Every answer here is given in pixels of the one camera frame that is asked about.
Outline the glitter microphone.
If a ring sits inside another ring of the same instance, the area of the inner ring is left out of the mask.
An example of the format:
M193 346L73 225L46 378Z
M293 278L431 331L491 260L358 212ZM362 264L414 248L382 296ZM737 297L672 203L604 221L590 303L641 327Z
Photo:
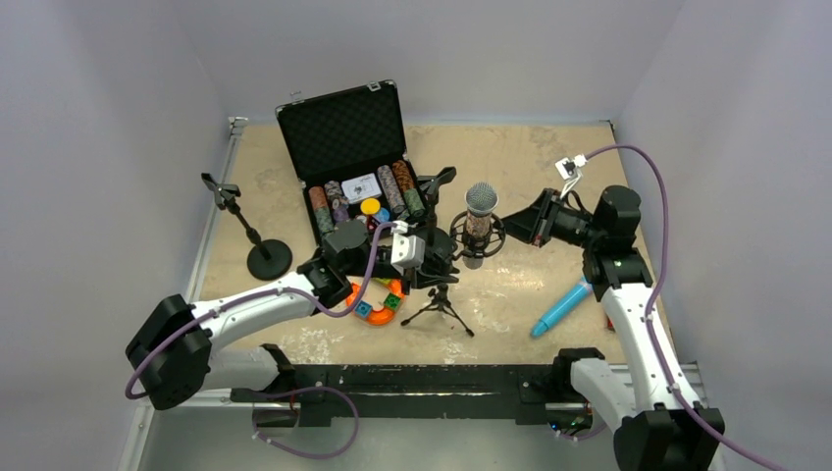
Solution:
M486 182L474 183L465 193L466 218L463 224L464 265L471 270L483 264L482 254L490 244L492 214L498 204L494 188Z

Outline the black tripod shock-mount stand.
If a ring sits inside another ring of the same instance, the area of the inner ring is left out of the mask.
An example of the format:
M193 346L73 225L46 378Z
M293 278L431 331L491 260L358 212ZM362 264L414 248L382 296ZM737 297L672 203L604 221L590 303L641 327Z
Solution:
M480 268L487 258L497 255L506 240L505 225L492 212L466 210L458 214L445 231L430 224L416 232L426 242L423 264L412 276L413 288L426 288L429 301L416 313L400 321L407 327L426 312L437 312L456 320L465 334L472 338L474 331L464 322L449 298L449 288L459 282L462 263L469 270Z

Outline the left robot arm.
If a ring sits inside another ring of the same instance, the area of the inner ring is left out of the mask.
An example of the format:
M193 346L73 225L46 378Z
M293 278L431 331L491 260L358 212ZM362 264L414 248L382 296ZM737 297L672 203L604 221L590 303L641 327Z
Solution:
M263 392L288 374L283 353L273 345L242 351L230 344L294 319L348 315L366 290L353 288L353 277L398 279L404 292L453 284L453 259L403 221L373 232L357 220L339 223L310 260L260 288L208 301L179 294L160 300L126 347L133 372L125 396L167 410L201 391Z

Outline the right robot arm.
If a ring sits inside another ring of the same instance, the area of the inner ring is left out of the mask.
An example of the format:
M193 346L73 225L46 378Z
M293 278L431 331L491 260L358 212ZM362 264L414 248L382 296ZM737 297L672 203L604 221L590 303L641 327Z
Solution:
M720 411L703 405L689 383L652 299L655 285L635 247L641 198L611 185L593 212L569 206L547 188L528 208L504 219L507 233L543 246L555 238L583 250L583 274L602 305L625 354L629 384L609 364L587 354L570 362L568 385L582 395L613 435L621 470L707 470L723 432Z

